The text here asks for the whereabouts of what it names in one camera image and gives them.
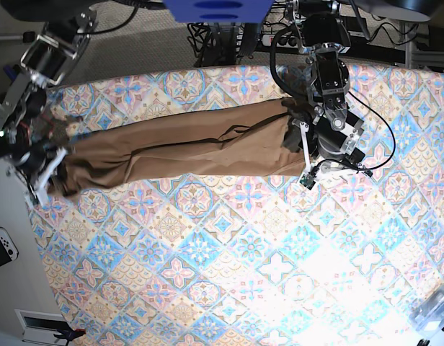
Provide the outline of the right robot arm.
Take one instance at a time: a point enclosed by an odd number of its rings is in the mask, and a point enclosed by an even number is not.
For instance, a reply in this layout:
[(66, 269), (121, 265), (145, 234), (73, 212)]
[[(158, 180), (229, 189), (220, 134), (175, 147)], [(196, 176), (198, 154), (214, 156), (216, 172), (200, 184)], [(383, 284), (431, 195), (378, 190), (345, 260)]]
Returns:
[(21, 70), (0, 104), (0, 159), (13, 166), (27, 202), (47, 205), (50, 179), (67, 154), (49, 135), (33, 135), (46, 107), (47, 88), (58, 86), (78, 63), (97, 26), (86, 8), (70, 19), (47, 22), (20, 61)]

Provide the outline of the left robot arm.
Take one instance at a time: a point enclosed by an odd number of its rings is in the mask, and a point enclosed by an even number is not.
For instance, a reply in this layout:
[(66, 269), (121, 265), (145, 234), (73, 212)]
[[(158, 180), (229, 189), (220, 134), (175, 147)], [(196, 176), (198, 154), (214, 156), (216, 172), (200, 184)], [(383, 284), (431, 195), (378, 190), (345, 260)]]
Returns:
[[(339, 54), (350, 47), (350, 36), (339, 15), (337, 1), (287, 1), (288, 26), (270, 43), (270, 71), (275, 83), (294, 101), (288, 104), (288, 130), (283, 146), (304, 156), (299, 182), (307, 189), (328, 177), (362, 172), (364, 153), (358, 142), (363, 120), (345, 100), (350, 74)], [(276, 70), (276, 49), (289, 43), (306, 57), (309, 72), (299, 91), (282, 80)]]

